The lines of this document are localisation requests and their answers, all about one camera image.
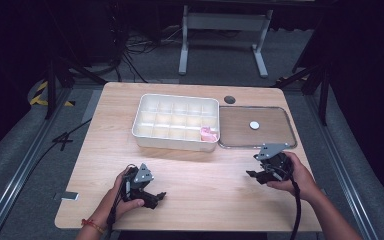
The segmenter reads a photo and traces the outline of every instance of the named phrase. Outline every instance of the gray carpet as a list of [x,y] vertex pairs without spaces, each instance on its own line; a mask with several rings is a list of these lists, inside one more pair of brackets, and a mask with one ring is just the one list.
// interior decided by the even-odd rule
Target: gray carpet
[[[291,69],[311,34],[311,31],[283,30],[268,33],[263,47],[263,57],[269,72],[267,79],[260,78],[250,50],[250,45],[257,37],[253,33],[240,33],[230,38],[209,32],[192,35],[185,76],[177,74],[181,47],[179,39],[170,39],[170,42],[164,40],[162,44],[167,45],[149,53],[130,55],[137,71],[149,82],[265,87],[273,85],[279,77],[292,74]],[[141,50],[141,46],[130,49]],[[92,70],[103,67],[95,66]],[[122,81],[142,81],[125,63],[119,66],[119,71]],[[102,77],[108,81],[117,81],[115,71]],[[308,97],[297,91],[300,85],[294,83],[284,91],[314,177],[346,219],[361,230],[335,173],[328,145],[317,127],[318,120],[311,113]],[[67,99],[75,101],[75,106],[62,107],[57,113],[49,132],[44,136],[38,158],[52,146],[54,138],[75,129],[93,115],[100,90],[102,86],[91,80],[77,79]],[[310,98],[317,101],[318,94]],[[46,106],[32,106],[31,111],[0,143],[0,197],[35,140],[44,123],[45,114]],[[332,92],[329,95],[327,121],[327,130],[356,186],[377,237],[384,239],[384,188],[358,147]],[[60,204],[55,194],[64,192],[66,188],[87,129],[86,124],[70,134],[73,142],[67,143],[64,151],[61,151],[62,145],[58,144],[41,159],[7,216],[0,239],[73,239],[76,236],[77,230],[55,227],[54,218]],[[290,233],[270,233],[269,239],[289,239],[289,236]],[[299,233],[297,239],[324,237],[323,234]]]

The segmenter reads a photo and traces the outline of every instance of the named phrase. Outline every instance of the pink object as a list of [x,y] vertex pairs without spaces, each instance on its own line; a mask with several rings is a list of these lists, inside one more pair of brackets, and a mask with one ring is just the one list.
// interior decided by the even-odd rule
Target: pink object
[[210,127],[201,127],[201,141],[215,142],[217,141],[217,134],[211,133]]

